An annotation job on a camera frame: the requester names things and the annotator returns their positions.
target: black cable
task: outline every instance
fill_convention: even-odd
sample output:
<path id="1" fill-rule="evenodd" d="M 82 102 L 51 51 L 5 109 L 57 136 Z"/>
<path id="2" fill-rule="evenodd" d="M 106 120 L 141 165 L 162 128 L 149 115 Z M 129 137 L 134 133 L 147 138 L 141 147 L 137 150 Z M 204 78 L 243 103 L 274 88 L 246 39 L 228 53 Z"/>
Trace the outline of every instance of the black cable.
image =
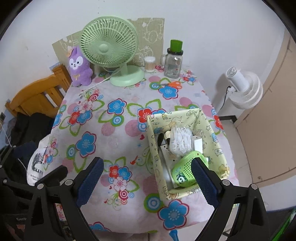
<path id="1" fill-rule="evenodd" d="M 222 107 L 224 106 L 224 104 L 225 104 L 225 101 L 226 101 L 226 95 L 227 95 L 227 91 L 228 91 L 228 89 L 229 88 L 231 88 L 231 86 L 228 86 L 227 87 L 227 89 L 226 89 L 226 92 L 225 92 L 225 97 L 224 97 L 224 102 L 223 102 L 223 105 L 222 105 Z"/>

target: scissors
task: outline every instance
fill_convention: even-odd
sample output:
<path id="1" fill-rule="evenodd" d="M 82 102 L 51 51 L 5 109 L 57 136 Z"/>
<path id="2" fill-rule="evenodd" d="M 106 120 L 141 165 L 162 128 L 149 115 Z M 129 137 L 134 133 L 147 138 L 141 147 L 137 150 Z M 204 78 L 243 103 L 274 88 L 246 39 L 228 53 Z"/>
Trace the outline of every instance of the scissors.
<path id="1" fill-rule="evenodd" d="M 181 85 L 180 81 L 174 81 L 172 83 L 166 83 L 166 84 L 160 84 L 160 85 L 174 87 L 178 90 L 182 89 L 182 85 Z"/>

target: orange scissors handle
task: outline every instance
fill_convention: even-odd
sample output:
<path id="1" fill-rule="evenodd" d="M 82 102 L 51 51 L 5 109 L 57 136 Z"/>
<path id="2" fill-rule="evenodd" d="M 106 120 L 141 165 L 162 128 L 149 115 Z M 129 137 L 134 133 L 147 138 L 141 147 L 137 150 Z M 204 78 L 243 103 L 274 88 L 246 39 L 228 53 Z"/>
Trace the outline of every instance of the orange scissors handle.
<path id="1" fill-rule="evenodd" d="M 182 89 L 182 85 L 181 85 L 180 81 L 174 81 L 172 83 L 169 83 L 168 86 L 174 87 L 178 90 Z"/>

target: storage box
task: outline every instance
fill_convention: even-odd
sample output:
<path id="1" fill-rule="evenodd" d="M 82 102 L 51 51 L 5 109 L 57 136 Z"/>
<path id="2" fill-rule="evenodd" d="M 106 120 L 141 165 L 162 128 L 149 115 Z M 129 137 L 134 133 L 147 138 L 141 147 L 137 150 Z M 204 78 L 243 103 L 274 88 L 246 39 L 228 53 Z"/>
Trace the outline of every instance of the storage box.
<path id="1" fill-rule="evenodd" d="M 162 201 L 179 199 L 199 190 L 197 184 L 187 188 L 178 187 L 168 190 L 163 177 L 163 168 L 166 167 L 161 165 L 155 135 L 161 132 L 165 133 L 177 123 L 189 127 L 192 130 L 193 135 L 202 137 L 203 155 L 209 157 L 210 170 L 215 171 L 221 179 L 226 179 L 230 174 L 229 167 L 218 139 L 201 109 L 195 108 L 150 115 L 147 119 L 146 132 L 149 139 L 151 156 L 153 158 L 153 168 L 158 192 Z"/>

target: wooden headboard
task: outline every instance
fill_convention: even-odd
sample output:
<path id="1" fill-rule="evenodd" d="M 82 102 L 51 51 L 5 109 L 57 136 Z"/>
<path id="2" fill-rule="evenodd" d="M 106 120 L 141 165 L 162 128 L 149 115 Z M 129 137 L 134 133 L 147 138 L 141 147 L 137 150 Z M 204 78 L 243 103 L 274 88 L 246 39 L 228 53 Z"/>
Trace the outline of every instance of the wooden headboard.
<path id="1" fill-rule="evenodd" d="M 52 71 L 53 75 L 27 85 L 16 94 L 11 102 L 7 102 L 5 107 L 10 113 L 16 116 L 17 112 L 25 115 L 40 112 L 49 117 L 55 117 L 64 98 L 59 87 L 67 92 L 72 80 L 62 64 Z M 57 107 L 52 105 L 45 94 L 50 96 Z"/>

